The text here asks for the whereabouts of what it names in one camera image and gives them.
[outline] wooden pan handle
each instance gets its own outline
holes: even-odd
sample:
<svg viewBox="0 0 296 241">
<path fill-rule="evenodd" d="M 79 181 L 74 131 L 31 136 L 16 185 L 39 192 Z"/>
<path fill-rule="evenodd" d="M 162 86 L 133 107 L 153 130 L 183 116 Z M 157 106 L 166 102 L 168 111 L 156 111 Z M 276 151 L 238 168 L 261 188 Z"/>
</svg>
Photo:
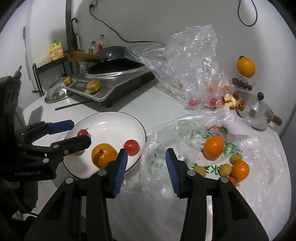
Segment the wooden pan handle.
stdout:
<svg viewBox="0 0 296 241">
<path fill-rule="evenodd" d="M 273 118 L 272 118 L 272 120 L 271 120 L 273 123 L 275 123 L 276 125 L 278 125 L 278 126 L 280 126 L 281 125 L 281 123 L 282 123 L 282 120 L 281 120 L 281 118 L 280 117 L 278 117 L 278 116 L 274 116 Z"/>
<path fill-rule="evenodd" d="M 94 63 L 96 63 L 96 62 L 100 62 L 104 59 L 98 55 L 73 51 L 68 54 L 68 60 L 70 62 L 94 62 Z"/>
</svg>

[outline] digital display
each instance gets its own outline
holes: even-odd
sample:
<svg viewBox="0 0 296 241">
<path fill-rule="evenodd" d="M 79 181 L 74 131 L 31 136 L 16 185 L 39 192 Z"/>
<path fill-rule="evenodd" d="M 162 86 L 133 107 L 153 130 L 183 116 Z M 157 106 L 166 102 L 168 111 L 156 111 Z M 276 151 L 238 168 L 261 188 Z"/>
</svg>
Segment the digital display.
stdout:
<svg viewBox="0 0 296 241">
<path fill-rule="evenodd" d="M 77 90 L 77 91 L 84 92 L 84 91 L 86 91 L 86 85 L 87 85 L 86 82 L 83 82 L 83 81 L 79 81 L 78 80 L 74 84 L 72 84 L 72 86 L 70 87 L 70 89 L 74 89 L 74 90 Z"/>
</svg>

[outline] white sticker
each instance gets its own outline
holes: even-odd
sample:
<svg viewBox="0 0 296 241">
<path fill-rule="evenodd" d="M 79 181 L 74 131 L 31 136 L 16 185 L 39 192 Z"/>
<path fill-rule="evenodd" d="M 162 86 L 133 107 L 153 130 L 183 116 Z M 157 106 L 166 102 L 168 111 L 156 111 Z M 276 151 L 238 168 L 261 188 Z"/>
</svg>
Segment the white sticker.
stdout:
<svg viewBox="0 0 296 241">
<path fill-rule="evenodd" d="M 206 65 L 206 66 L 208 66 L 208 67 L 212 67 L 212 59 L 211 59 L 211 58 L 207 58 L 207 57 L 205 57 L 205 58 L 203 59 L 203 61 L 202 61 L 202 64 L 203 64 L 203 65 Z"/>
</svg>

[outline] bottle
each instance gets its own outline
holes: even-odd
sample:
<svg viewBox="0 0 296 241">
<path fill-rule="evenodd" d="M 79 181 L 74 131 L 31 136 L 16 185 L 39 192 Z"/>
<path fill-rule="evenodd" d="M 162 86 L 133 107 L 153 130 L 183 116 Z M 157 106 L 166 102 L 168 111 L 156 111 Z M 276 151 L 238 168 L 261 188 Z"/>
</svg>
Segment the bottle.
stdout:
<svg viewBox="0 0 296 241">
<path fill-rule="evenodd" d="M 98 46 L 96 45 L 96 41 L 92 41 L 91 46 L 89 47 L 89 53 L 95 54 L 96 52 L 98 52 Z"/>
<path fill-rule="evenodd" d="M 98 50 L 108 47 L 108 40 L 105 38 L 104 34 L 100 35 L 100 39 L 98 41 Z"/>
<path fill-rule="evenodd" d="M 63 45 L 60 39 L 58 39 L 59 44 L 57 44 L 57 41 L 54 40 L 51 45 L 48 47 L 48 52 L 50 56 L 50 61 L 57 60 L 59 58 L 64 57 L 64 50 L 63 50 Z"/>
</svg>

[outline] silver rivet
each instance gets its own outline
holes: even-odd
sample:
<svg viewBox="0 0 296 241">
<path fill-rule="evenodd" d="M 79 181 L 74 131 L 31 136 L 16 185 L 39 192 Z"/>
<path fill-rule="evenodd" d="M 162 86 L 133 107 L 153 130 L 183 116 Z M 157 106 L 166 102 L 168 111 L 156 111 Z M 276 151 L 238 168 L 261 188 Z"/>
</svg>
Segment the silver rivet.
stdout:
<svg viewBox="0 0 296 241">
<path fill-rule="evenodd" d="M 194 170 L 189 170 L 189 171 L 187 171 L 187 174 L 189 176 L 194 176 L 196 174 L 196 172 Z"/>
<path fill-rule="evenodd" d="M 221 182 L 223 183 L 228 183 L 228 178 L 227 177 L 221 177 Z"/>
<path fill-rule="evenodd" d="M 67 183 L 67 184 L 70 184 L 70 183 L 72 183 L 73 181 L 74 181 L 74 179 L 71 178 L 71 177 L 69 177 L 69 178 L 66 179 L 66 183 Z"/>
<path fill-rule="evenodd" d="M 105 170 L 99 170 L 99 171 L 98 171 L 98 174 L 99 174 L 100 176 L 104 176 L 104 175 L 107 174 L 107 172 L 106 172 Z"/>
</svg>

